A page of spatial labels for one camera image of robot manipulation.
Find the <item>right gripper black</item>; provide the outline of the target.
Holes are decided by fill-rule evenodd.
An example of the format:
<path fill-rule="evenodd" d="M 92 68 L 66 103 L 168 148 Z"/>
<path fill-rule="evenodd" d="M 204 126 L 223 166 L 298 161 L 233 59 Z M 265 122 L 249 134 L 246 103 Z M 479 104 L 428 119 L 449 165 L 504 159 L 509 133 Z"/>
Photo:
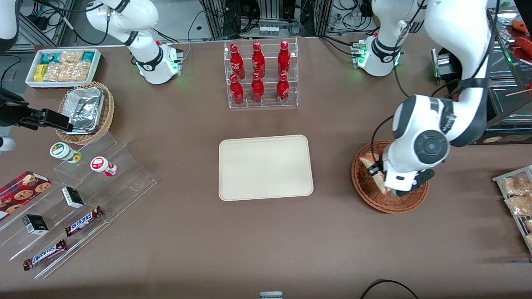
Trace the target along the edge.
<path fill-rule="evenodd" d="M 0 89 L 0 126 L 12 126 L 19 123 L 20 127 L 38 130 L 39 127 L 54 127 L 55 129 L 72 132 L 74 126 L 70 118 L 54 110 L 30 109 L 29 103 L 23 97 L 5 88 Z"/>

